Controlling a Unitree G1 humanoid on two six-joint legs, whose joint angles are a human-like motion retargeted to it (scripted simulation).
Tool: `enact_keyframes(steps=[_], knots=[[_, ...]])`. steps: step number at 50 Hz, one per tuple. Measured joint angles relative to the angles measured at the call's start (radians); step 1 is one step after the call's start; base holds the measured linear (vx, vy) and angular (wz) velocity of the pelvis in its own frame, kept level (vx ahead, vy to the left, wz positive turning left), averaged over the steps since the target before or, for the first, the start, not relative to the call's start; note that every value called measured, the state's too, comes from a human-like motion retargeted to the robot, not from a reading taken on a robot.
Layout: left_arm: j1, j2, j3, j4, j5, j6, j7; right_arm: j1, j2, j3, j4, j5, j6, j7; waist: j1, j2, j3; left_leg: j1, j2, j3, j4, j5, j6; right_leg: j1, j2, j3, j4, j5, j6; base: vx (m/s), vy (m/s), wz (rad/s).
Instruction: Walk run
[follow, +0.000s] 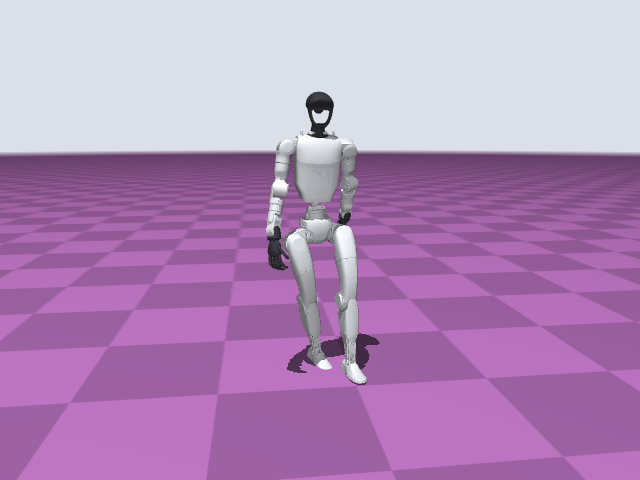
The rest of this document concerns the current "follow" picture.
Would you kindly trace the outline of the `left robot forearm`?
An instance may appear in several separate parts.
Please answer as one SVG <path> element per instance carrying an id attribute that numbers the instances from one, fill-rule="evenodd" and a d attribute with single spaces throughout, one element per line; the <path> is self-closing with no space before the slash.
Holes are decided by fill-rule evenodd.
<path id="1" fill-rule="evenodd" d="M 341 202 L 340 202 L 339 214 L 341 215 L 342 218 L 344 218 L 344 215 L 347 212 L 350 212 L 352 216 L 353 197 L 355 195 L 356 189 L 352 190 L 351 192 L 344 192 L 341 189 Z"/>

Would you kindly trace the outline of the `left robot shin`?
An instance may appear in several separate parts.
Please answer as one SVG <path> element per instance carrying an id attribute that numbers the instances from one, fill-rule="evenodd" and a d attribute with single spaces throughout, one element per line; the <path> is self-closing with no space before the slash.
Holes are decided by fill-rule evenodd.
<path id="1" fill-rule="evenodd" d="M 345 362 L 350 365 L 356 363 L 356 338 L 358 336 L 359 315 L 357 299 L 350 299 L 346 311 L 338 311 L 340 332 L 344 342 Z"/>

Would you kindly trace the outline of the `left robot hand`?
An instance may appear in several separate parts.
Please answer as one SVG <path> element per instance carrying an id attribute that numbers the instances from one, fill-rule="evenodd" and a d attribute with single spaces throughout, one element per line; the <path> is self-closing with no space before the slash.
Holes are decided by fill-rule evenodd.
<path id="1" fill-rule="evenodd" d="M 338 217 L 339 217 L 339 219 L 340 219 L 340 220 L 338 220 L 338 222 L 337 222 L 337 223 L 340 223 L 340 224 L 346 225 L 346 223 L 347 223 L 347 222 L 349 222 L 349 220 L 350 220 L 351 213 L 350 213 L 350 212 L 347 212 L 347 213 L 344 215 L 344 218 L 342 218 L 340 214 L 339 214 L 339 216 L 338 216 Z M 329 240 L 329 242 L 330 242 L 330 240 Z"/>

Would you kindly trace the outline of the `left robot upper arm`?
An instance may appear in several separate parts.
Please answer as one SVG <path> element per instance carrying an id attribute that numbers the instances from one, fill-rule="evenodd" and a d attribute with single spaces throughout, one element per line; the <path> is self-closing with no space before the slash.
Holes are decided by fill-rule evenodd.
<path id="1" fill-rule="evenodd" d="M 358 180 L 353 176 L 357 148 L 348 138 L 340 138 L 340 140 L 342 143 L 340 187 L 344 192 L 351 192 L 358 187 Z"/>

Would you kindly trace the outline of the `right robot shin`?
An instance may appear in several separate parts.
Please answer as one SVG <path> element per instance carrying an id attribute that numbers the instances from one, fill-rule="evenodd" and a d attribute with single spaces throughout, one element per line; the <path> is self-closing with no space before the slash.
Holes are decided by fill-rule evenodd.
<path id="1" fill-rule="evenodd" d="M 321 342 L 320 342 L 320 332 L 321 332 L 321 323 L 319 310 L 315 303 L 309 305 L 306 308 L 301 300 L 301 296 L 297 296 L 297 303 L 299 305 L 299 314 L 303 324 L 303 327 L 309 337 L 310 345 L 312 352 L 316 354 L 316 348 L 319 352 L 321 351 Z"/>

